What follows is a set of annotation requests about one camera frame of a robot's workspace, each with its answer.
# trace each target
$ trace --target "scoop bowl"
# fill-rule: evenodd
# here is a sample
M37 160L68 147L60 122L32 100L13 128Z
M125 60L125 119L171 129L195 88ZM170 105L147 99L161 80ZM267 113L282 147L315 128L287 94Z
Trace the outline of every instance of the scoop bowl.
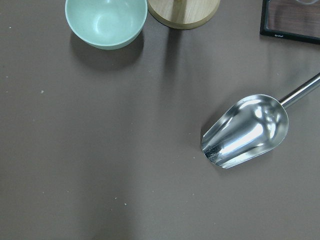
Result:
M288 129L283 106L271 96L255 94L233 105L203 135L201 148L213 164L228 169L274 149Z

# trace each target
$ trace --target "metal handle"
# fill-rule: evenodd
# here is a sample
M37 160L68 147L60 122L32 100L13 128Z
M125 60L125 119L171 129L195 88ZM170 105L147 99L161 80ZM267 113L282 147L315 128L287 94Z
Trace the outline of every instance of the metal handle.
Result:
M281 98L279 100L279 103L286 109L290 107L292 104L294 104L295 102L302 99L305 95L311 93L313 90L315 90L319 86L320 86L320 73L315 75L309 81L306 81L301 86L297 87L295 90L290 92L285 97Z

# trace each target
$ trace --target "bowl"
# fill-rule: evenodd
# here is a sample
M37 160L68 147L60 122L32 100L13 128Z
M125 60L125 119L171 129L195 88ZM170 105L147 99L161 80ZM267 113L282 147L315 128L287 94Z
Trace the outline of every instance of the bowl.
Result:
M147 0L66 0L65 16L72 31L98 49L130 44L147 18Z

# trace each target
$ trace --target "scoop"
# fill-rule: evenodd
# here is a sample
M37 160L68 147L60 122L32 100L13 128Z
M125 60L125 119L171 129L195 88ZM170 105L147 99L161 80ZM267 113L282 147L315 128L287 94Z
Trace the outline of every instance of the scoop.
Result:
M204 155L228 169L274 149L289 129L285 109L319 86L320 73L279 101L264 94L241 99L203 135Z

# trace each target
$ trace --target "wooden stand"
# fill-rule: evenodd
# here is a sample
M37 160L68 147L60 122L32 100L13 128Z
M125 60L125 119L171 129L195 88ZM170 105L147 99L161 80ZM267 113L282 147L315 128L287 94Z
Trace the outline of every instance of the wooden stand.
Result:
M220 0L147 0L148 10L160 23L174 29L193 29L216 13Z

